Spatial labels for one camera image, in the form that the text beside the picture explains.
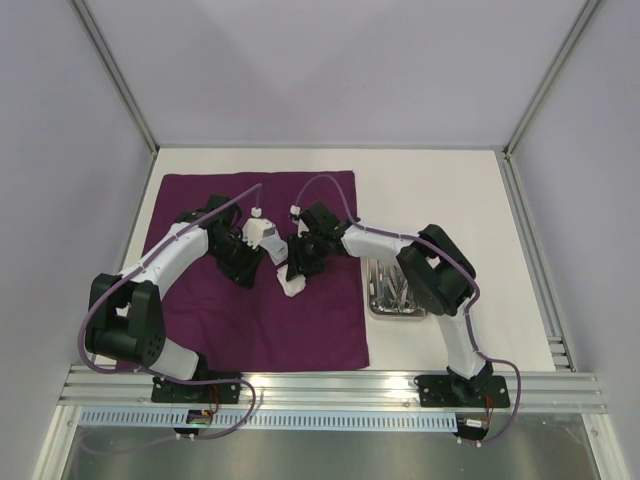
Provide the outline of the blister packet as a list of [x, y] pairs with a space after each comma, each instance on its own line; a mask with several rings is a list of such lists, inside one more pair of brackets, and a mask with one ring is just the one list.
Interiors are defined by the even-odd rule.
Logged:
[[269, 254], [275, 266], [281, 265], [288, 258], [288, 244], [279, 237], [270, 236], [263, 238], [260, 246]]

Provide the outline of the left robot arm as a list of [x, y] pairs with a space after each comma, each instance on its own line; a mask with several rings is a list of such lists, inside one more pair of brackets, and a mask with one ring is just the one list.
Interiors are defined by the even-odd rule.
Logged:
[[197, 401], [209, 389], [203, 355], [167, 334], [163, 299], [174, 283], [200, 258], [215, 258], [218, 269], [235, 284], [250, 288], [265, 255], [264, 238], [275, 224], [258, 207], [244, 223], [236, 200], [213, 195], [203, 208], [181, 213], [165, 236], [133, 266], [100, 274], [90, 288], [89, 309], [77, 339], [79, 354], [96, 372], [96, 354], [139, 367], [174, 382], [186, 400]]

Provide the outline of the stainless steel tray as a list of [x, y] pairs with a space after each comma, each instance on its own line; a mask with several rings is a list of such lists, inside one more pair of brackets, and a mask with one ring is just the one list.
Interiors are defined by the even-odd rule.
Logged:
[[367, 306], [374, 316], [398, 321], [419, 321], [427, 317], [398, 265], [368, 259], [366, 266]]

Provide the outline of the purple cloth mat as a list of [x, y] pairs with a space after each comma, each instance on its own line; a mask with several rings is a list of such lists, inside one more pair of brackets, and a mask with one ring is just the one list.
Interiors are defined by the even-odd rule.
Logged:
[[[295, 232], [289, 210], [316, 201], [339, 218], [357, 211], [355, 175], [334, 171], [178, 175], [163, 178], [144, 248], [150, 250], [177, 217], [204, 207], [213, 194], [234, 198], [261, 184], [259, 195], [243, 199], [273, 221], [280, 235]], [[206, 356], [210, 369], [242, 372], [344, 371], [369, 364], [360, 262], [330, 257], [305, 289], [289, 298], [270, 258], [257, 270], [255, 285], [243, 288], [206, 255], [194, 262], [162, 301], [168, 336]]]

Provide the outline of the gauze pad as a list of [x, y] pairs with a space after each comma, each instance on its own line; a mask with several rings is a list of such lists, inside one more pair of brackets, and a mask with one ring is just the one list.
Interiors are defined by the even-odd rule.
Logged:
[[288, 280], [287, 273], [288, 266], [283, 265], [277, 270], [276, 277], [284, 291], [284, 294], [289, 298], [293, 298], [305, 289], [306, 277], [304, 275], [297, 275], [291, 280]]

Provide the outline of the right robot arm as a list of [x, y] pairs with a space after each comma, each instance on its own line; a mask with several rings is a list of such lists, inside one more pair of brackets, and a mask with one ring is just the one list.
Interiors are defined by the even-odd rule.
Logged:
[[392, 265], [418, 306], [438, 318], [454, 399], [472, 405], [486, 394], [492, 367], [474, 351], [460, 313], [474, 295], [476, 273], [441, 227], [430, 224], [415, 235], [385, 231], [341, 220], [320, 201], [305, 210], [292, 206], [290, 217], [298, 232], [287, 238], [287, 264], [278, 269], [286, 295], [301, 293], [306, 279], [321, 273], [332, 255]]

